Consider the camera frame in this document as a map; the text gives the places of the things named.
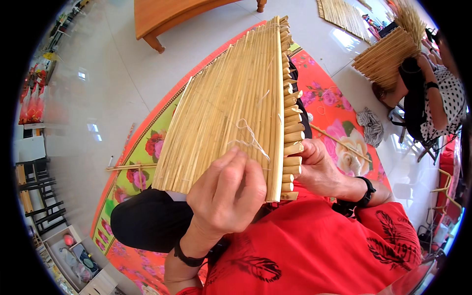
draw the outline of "black watch strap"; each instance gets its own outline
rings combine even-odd
[[[430,88],[438,88],[439,89],[439,86],[438,84],[434,83],[434,82],[427,82],[426,83],[426,88],[430,89]]]
[[[372,182],[368,180],[367,178],[362,177],[362,176],[356,176],[356,178],[362,179],[367,184],[367,192],[364,194],[364,197],[362,197],[362,199],[360,199],[359,201],[355,203],[356,206],[365,208],[367,207],[367,204],[371,200],[371,197],[372,197],[371,194],[376,192],[377,190],[373,187]]]
[[[199,267],[200,265],[202,265],[203,261],[206,258],[206,256],[203,258],[193,258],[185,256],[182,253],[182,249],[180,249],[180,239],[177,241],[174,247],[174,256],[178,257],[183,263],[190,267]]]

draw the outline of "red shirt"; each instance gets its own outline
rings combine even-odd
[[[203,289],[178,294],[376,294],[421,263],[400,203],[358,209],[356,220],[299,190],[296,201],[230,237]]]

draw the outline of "red floral mat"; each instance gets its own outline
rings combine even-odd
[[[125,148],[121,163],[124,165],[156,163],[173,112],[190,76],[197,74],[204,66],[211,63],[228,48],[229,44],[262,24],[265,24],[265,21],[248,28],[228,41],[183,77],[137,128]],[[292,61],[299,71],[298,88],[304,92],[303,104],[314,116],[312,123],[371,158],[371,164],[364,159],[359,159],[362,166],[361,175],[382,181],[389,187],[377,152],[374,147],[365,143],[362,127],[357,124],[355,112],[347,99],[323,69],[298,44],[292,45],[291,50]],[[352,174],[349,168],[350,155],[344,147],[322,136],[316,130],[313,130],[313,137],[319,137],[324,141],[333,161],[343,173]],[[138,194],[139,187],[148,187],[152,182],[154,170],[155,168],[143,170],[141,177],[137,169],[113,171],[103,190],[90,232],[93,241],[108,260],[134,281],[143,294],[153,295],[169,293],[163,284],[164,260],[167,255],[122,245],[114,238],[109,224],[113,208]],[[206,273],[206,266],[204,266],[199,272],[203,282],[206,280]]]

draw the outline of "wooden table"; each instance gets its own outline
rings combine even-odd
[[[210,9],[239,0],[135,0],[136,39],[143,38],[159,53],[164,47],[157,36],[168,29]],[[267,0],[257,0],[257,12],[263,12]]]

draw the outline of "polka dot shirt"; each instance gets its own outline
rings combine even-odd
[[[454,134],[465,118],[467,104],[464,97],[464,86],[449,70],[442,65],[437,65],[434,72],[438,81],[439,93],[443,101],[444,112],[447,115],[447,126],[444,130],[434,128],[431,117],[430,102],[427,96],[426,83],[424,85],[426,122],[421,125],[421,135],[425,140],[431,140],[438,136]]]

